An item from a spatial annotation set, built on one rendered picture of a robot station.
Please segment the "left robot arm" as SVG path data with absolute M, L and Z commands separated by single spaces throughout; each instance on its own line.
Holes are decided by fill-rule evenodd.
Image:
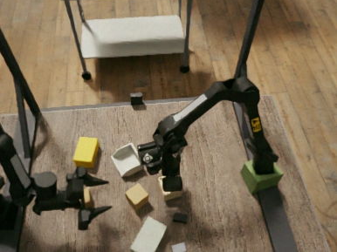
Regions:
M 231 90 L 226 90 L 224 86 Z M 252 167 L 256 175 L 275 174 L 274 162 L 277 162 L 279 157 L 264 135 L 258 111 L 260 90 L 247 77 L 216 81 L 180 112 L 162 119 L 152 135 L 154 141 L 140 144 L 136 149 L 141 166 L 145 165 L 150 175 L 158 174 L 161 168 L 162 171 L 166 171 L 162 156 L 166 160 L 176 160 L 180 156 L 181 147 L 188 145 L 184 135 L 189 126 L 221 100 L 241 103 L 243 107 L 250 133 L 250 137 L 245 141 L 254 155 Z

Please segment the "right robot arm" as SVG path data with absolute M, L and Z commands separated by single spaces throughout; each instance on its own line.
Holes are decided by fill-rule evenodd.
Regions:
M 35 205 L 32 206 L 32 212 L 36 215 L 40 216 L 43 211 L 57 210 L 57 175 L 45 171 L 30 177 L 13 142 L 0 123 L 0 165 L 10 182 L 9 192 L 13 203 L 19 207 L 28 206 L 36 197 Z M 65 181 L 67 186 L 62 188 L 62 191 L 65 191 L 62 202 L 79 204 L 79 197 L 84 191 L 83 179 L 78 179 L 78 174 L 67 174 Z

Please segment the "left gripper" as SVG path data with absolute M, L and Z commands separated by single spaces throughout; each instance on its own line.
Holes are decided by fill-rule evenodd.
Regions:
M 176 160 L 166 160 L 162 156 L 162 162 L 165 163 L 167 170 L 162 171 L 162 188 L 164 192 L 182 191 L 182 177 L 180 177 L 181 156 Z M 169 177 L 170 176 L 170 177 Z

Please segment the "yellow rectangular block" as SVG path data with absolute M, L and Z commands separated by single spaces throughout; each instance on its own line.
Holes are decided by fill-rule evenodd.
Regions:
M 80 137 L 74 154 L 74 164 L 76 167 L 94 167 L 96 156 L 99 150 L 99 142 L 96 138 Z

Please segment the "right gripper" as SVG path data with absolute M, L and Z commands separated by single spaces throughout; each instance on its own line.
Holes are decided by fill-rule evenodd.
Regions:
M 77 167 L 75 168 L 75 173 L 79 174 L 79 179 L 83 179 L 83 187 L 86 185 L 86 187 L 94 187 L 94 186 L 100 186 L 100 185 L 106 185 L 109 183 L 108 180 L 102 180 L 95 177 L 92 177 L 87 171 L 85 174 L 85 167 Z M 81 176 L 81 177 L 80 177 Z M 88 230 L 88 225 L 91 224 L 91 220 L 97 217 L 98 215 L 106 212 L 107 210 L 111 209 L 112 206 L 105 206 L 105 207 L 99 207 L 99 208 L 90 208 L 89 210 L 86 210 L 86 204 L 85 204 L 85 193 L 83 191 L 83 194 L 79 197 L 79 200 L 81 200 L 82 205 L 79 201 L 79 204 L 69 204 L 66 202 L 62 202 L 62 197 L 65 197 L 65 191 L 62 191 L 62 188 L 60 190 L 57 190 L 58 195 L 58 210 L 61 209 L 61 211 L 65 211 L 66 208 L 75 208 L 79 209 L 78 212 L 78 229 L 79 230 Z M 93 214 L 96 213 L 96 214 Z

